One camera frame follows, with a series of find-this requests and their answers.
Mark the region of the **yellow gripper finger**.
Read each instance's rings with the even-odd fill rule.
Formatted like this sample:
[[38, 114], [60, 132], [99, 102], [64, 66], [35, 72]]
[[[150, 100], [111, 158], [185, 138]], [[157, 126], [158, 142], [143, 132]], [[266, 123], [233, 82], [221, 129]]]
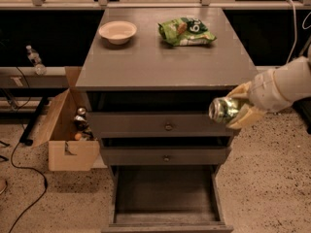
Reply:
[[251, 126], [263, 118], [265, 114], [266, 111], [262, 111], [255, 106], [244, 104], [237, 116], [231, 120], [226, 127], [230, 129], [241, 129]]
[[246, 82], [238, 85], [235, 87], [228, 95], [227, 97], [229, 98], [234, 98], [234, 99], [248, 99], [249, 94], [248, 91], [250, 89], [251, 83]]

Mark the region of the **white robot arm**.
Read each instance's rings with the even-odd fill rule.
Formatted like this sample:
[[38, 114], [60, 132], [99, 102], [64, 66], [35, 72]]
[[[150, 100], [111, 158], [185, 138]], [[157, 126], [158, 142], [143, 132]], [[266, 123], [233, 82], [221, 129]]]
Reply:
[[310, 96], [310, 56], [301, 56], [280, 68], [258, 73], [251, 81], [235, 87], [227, 97], [247, 99], [248, 103], [226, 126], [241, 129], [253, 125], [266, 113], [278, 113]]

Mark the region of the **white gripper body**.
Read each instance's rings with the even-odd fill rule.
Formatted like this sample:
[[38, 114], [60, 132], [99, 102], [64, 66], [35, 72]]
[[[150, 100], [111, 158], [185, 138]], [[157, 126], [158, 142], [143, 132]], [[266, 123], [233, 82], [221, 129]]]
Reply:
[[249, 101], [258, 109], [269, 113], [280, 112], [292, 105], [279, 91], [274, 70], [257, 74], [250, 82]]

